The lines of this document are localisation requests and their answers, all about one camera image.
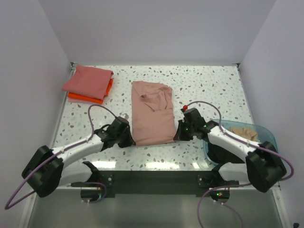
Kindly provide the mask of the dusty pink printed t-shirt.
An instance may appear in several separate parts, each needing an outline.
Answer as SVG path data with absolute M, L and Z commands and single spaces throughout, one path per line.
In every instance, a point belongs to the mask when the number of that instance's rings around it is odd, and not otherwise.
M 132 84 L 132 137 L 136 146 L 173 142 L 176 134 L 172 88 L 161 83 Z

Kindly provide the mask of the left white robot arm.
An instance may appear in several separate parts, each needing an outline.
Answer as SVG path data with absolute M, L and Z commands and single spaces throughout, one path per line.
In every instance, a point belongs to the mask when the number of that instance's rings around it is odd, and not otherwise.
M 47 146 L 39 147 L 21 176 L 39 197 L 46 197 L 59 186 L 62 172 L 67 166 L 115 144 L 120 148 L 135 145 L 129 122 L 120 116 L 107 129 L 94 130 L 92 135 L 74 144 L 52 149 Z

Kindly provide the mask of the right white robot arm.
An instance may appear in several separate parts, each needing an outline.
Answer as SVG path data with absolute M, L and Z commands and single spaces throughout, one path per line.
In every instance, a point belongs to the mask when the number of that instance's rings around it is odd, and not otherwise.
M 260 192 L 267 192 L 287 173 L 275 146 L 247 141 L 225 129 L 219 122 L 208 121 L 196 108 L 181 109 L 184 118 L 178 121 L 175 141 L 204 141 L 205 157 L 215 166 L 203 178 L 210 187 L 249 183 Z

